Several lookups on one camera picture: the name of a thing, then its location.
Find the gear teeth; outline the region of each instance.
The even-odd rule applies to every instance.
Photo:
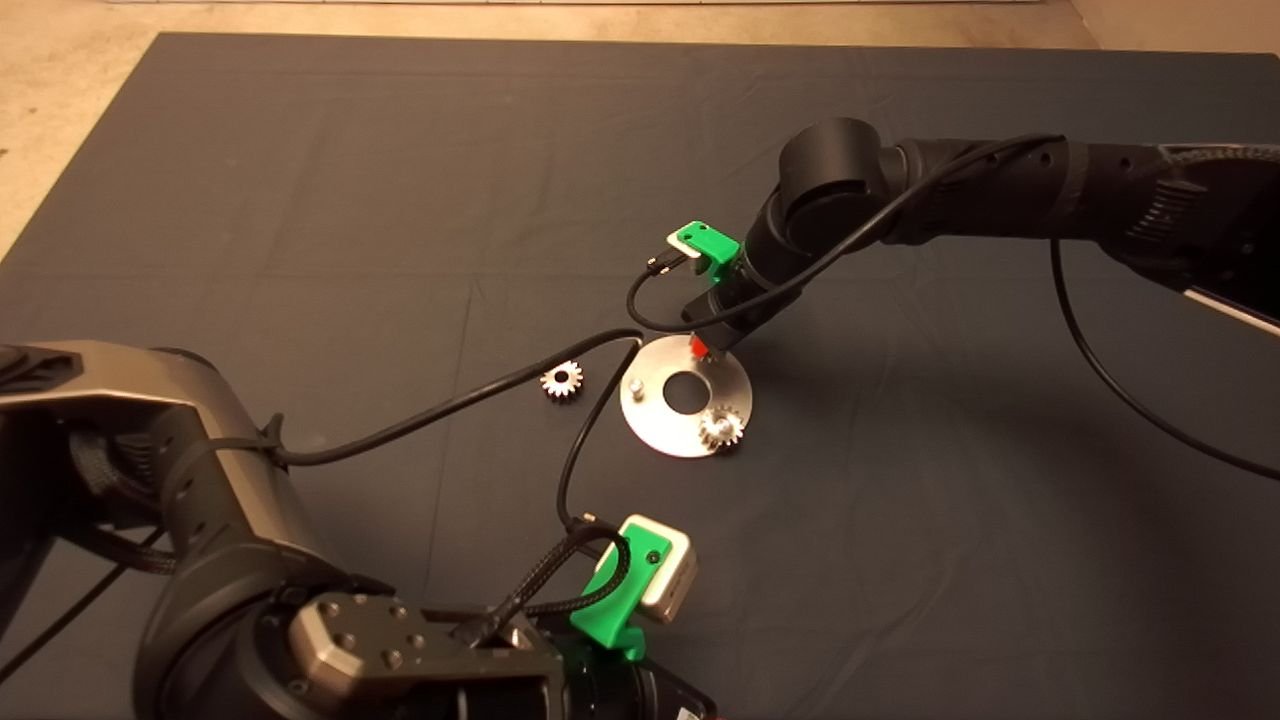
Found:
[[[719,405],[703,411],[698,436],[712,452],[719,452],[742,439],[742,416],[732,407]]]
[[[570,360],[543,373],[541,386],[547,397],[556,402],[570,402],[582,388],[582,366]]]

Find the gray cloth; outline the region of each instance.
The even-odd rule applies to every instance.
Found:
[[[165,35],[0,264],[0,327],[191,347],[317,448],[625,324],[663,237],[694,218],[741,236],[778,149],[831,115],[887,141],[1280,142],[1280,64]],[[1280,343],[1068,250],[1114,373],[1280,462]],[[673,316],[699,287],[663,278],[643,304]],[[620,352],[582,359],[589,389]],[[1280,487],[1097,382],[1043,242],[868,250],[737,356],[755,387],[739,452],[659,456],[611,406],[570,498],[692,537],[698,582],[652,656],[727,717],[1280,712]],[[530,386],[294,477],[353,570],[493,602],[558,537],[585,410]],[[0,655],[104,570],[58,548]],[[0,689],[0,716],[128,716],[157,588],[108,593]]]

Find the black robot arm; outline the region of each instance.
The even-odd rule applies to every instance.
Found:
[[[1087,240],[1176,292],[1258,322],[1280,318],[1280,149],[1047,138],[931,181],[936,169],[984,145],[906,140],[884,147],[872,126],[847,118],[806,128],[782,149],[778,186],[742,251],[718,284],[685,306],[684,319],[704,322],[774,291],[913,188],[914,197],[868,240]],[[924,182],[929,186],[918,187]],[[698,334],[726,350],[801,290]]]

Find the bolt hole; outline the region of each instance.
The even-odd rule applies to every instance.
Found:
[[[712,391],[707,380],[692,373],[676,373],[662,386],[662,397],[672,410],[681,415],[694,415],[707,409]]]

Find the metal disc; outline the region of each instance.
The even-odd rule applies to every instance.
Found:
[[[631,363],[618,388],[622,416],[631,430],[658,452],[705,457],[714,452],[703,445],[698,432],[705,407],[692,414],[677,413],[663,397],[667,380],[677,373],[701,378],[710,395],[707,407],[728,407],[742,418],[744,425],[751,418],[751,380],[728,352],[710,361],[694,357],[689,336],[660,337],[641,347]]]

